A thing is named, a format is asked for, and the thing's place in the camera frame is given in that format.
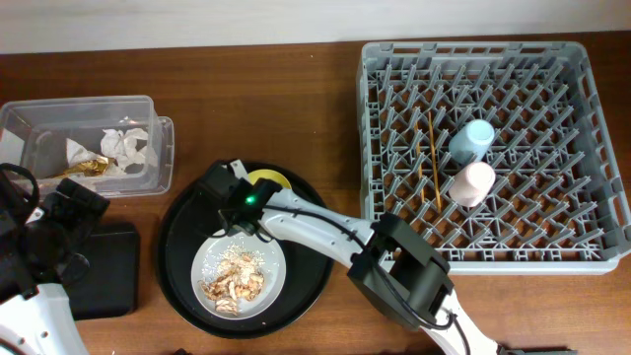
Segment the yellow bowl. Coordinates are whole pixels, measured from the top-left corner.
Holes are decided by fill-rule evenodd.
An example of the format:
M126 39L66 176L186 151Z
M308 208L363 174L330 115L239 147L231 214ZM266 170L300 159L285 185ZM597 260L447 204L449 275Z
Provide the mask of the yellow bowl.
M269 179L269 180L279 183L283 188L287 188L287 189L292 188L292 185L290 184L289 180L284 175L270 169L260 169L260 170L249 172L248 178L252 184L255 184L258 180L264 178L264 179Z

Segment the food scraps with rice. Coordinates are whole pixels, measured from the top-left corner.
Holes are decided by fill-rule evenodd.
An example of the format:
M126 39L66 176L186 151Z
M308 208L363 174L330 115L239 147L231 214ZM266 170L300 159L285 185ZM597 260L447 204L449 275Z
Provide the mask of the food scraps with rice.
M211 261L208 275L197 282L201 292L213 303L215 312L240 316L242 304L256 300L263 290L262 255L259 251L230 244Z

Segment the grey plate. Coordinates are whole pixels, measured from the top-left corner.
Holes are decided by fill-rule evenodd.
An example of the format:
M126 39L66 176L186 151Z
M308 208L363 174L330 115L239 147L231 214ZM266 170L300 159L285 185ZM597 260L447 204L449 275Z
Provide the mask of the grey plate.
M251 251L259 251L264 260L264 265L262 266L262 273L265 277L263 290L256 300L242 304L243 313L238 317L220 315L215 312L213 303L205 299L197 284L204 275L208 275L209 264L212 263L211 258L217 256L230 244L236 244ZM280 295L285 277L285 255L280 245L277 242L265 243L245 233L237 233L231 237L212 237L208 239L196 253L190 270L190 281L194 296L204 310L222 320L249 320L262 314Z

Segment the gold snack wrapper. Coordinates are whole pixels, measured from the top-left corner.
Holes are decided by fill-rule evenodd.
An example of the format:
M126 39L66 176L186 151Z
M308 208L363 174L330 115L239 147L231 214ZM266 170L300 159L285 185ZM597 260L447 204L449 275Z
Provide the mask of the gold snack wrapper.
M103 176L107 169L115 163L114 158L98 156L95 159L83 162L69 162L68 167L61 173L50 178L93 178Z

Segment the wooden chopstick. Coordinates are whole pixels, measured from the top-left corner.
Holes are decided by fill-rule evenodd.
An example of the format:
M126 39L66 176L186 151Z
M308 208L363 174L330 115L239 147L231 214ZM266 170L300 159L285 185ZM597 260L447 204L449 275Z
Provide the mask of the wooden chopstick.
M424 158L422 157L422 150L421 150L421 141L422 138L420 136L421 134L421 129L420 129L420 120L417 120L417 122L414 125L414 132L415 132L415 136L418 137L417 141L416 141L416 145L415 145L415 152L416 152L416 156L417 156L417 161L418 161L418 167L417 167L417 173L418 173L418 182L421 183L423 181L423 160ZM424 185L422 185L420 187L419 190L419 195L421 198L421 204L425 204L425 190L424 190Z
M435 148L435 139L434 139L434 129L433 129L433 118L431 111L428 111L428 129L429 129L429 139L430 139L430 153L432 160L432 170L433 170L433 182L434 182L434 190L436 195L436 206L438 212L441 213L443 210L442 207L442 197L440 192L439 180L438 180L438 167L437 167L437 157L436 157L436 148Z

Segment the pink cup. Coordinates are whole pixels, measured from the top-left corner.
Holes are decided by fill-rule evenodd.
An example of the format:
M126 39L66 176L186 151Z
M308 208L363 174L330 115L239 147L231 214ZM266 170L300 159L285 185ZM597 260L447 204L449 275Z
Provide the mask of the pink cup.
M456 174L448 195L461 206L474 207L485 199L495 179L495 171L487 163L470 163Z

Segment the blue cup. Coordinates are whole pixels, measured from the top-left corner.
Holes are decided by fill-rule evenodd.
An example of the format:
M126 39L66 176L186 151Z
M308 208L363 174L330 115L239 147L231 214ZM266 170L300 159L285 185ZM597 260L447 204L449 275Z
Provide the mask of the blue cup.
M495 138L493 126L483 119L467 123L450 141L449 152L461 165L480 162Z

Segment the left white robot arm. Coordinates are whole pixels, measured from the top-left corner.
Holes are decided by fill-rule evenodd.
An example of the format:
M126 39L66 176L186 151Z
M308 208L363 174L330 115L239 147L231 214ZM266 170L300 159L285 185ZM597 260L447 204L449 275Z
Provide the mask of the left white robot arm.
M64 286L77 275L78 247L109 201L65 178L40 198L34 175L1 165L1 352L86 354Z

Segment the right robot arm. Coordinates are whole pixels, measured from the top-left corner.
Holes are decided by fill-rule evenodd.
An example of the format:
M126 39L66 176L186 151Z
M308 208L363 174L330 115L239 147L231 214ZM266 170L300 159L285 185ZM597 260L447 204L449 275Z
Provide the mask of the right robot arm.
M459 303L448 262L399 217L336 213L269 178L250 182L239 161L214 163L195 189L216 208L228 235L269 236L339 262L374 308L406 329L425 331L445 353L501 353Z

